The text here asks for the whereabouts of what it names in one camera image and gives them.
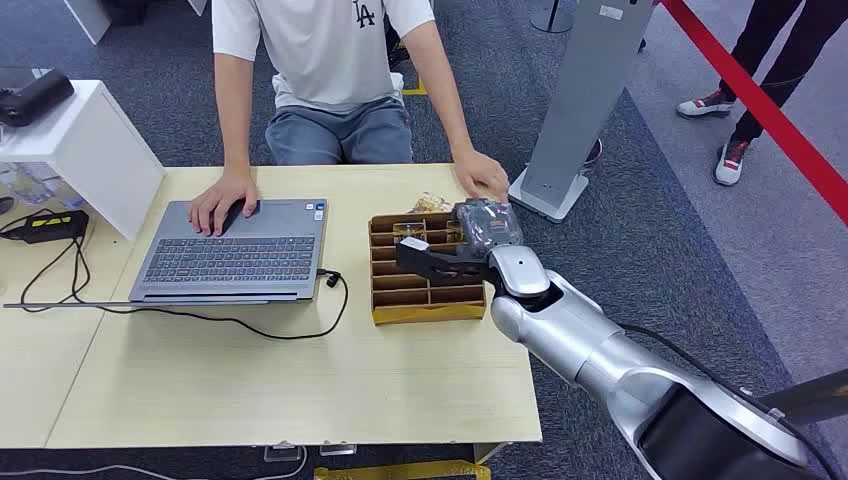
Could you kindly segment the person's right hand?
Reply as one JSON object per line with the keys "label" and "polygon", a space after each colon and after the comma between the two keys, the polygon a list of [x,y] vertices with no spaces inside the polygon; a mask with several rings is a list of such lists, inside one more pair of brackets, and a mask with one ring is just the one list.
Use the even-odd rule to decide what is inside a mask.
{"label": "person's right hand", "polygon": [[241,213],[250,217],[257,206],[258,190],[249,168],[225,167],[220,178],[197,196],[189,207],[195,233],[221,236],[230,209],[239,202]]}

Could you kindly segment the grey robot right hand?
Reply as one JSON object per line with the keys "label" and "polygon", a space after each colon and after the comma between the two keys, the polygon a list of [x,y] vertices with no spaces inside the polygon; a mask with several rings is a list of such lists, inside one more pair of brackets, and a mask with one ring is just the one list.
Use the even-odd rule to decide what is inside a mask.
{"label": "grey robot right hand", "polygon": [[483,258],[500,245],[523,245],[524,235],[510,203],[490,199],[466,199],[456,203],[453,217],[463,233],[461,255]]}

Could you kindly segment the person's left hand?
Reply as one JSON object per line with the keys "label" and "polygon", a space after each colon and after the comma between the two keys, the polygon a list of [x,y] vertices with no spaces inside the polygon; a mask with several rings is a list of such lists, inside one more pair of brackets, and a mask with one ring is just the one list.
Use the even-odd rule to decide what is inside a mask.
{"label": "person's left hand", "polygon": [[470,198],[508,201],[509,178],[499,162],[473,147],[454,149],[455,177]]}

